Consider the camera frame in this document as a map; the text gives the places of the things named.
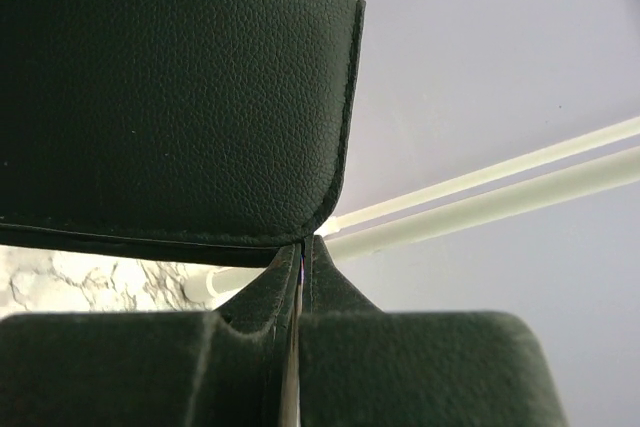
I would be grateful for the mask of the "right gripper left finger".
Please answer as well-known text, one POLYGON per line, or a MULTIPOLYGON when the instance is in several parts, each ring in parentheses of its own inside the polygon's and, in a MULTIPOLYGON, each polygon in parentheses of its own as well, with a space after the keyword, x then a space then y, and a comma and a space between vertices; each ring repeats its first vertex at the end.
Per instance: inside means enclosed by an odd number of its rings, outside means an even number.
POLYGON ((1 324, 5 426, 296 426, 300 248, 213 311, 1 324))

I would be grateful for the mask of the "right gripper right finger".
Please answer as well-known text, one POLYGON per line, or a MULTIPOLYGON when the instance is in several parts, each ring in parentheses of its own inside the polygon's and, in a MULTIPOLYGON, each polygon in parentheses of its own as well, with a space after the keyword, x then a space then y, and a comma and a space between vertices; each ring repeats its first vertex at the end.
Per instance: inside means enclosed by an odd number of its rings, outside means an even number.
POLYGON ((386 313, 305 243, 299 319, 305 426, 563 426, 543 350, 495 311, 386 313))

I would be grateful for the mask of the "black fabric tool case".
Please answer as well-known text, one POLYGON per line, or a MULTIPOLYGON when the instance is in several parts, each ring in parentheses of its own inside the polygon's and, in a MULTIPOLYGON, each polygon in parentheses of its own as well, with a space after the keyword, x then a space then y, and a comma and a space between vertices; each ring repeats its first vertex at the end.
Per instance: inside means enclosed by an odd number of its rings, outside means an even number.
POLYGON ((262 266, 332 214, 362 0, 1 0, 1 241, 262 266))

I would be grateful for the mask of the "white PVC pipe frame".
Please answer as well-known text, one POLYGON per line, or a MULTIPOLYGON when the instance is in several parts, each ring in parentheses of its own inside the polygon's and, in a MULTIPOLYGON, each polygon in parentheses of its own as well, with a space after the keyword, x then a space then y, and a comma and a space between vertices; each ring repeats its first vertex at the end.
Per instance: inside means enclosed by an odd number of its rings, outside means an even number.
POLYGON ((639 183, 639 0, 365 0, 337 263, 639 183))

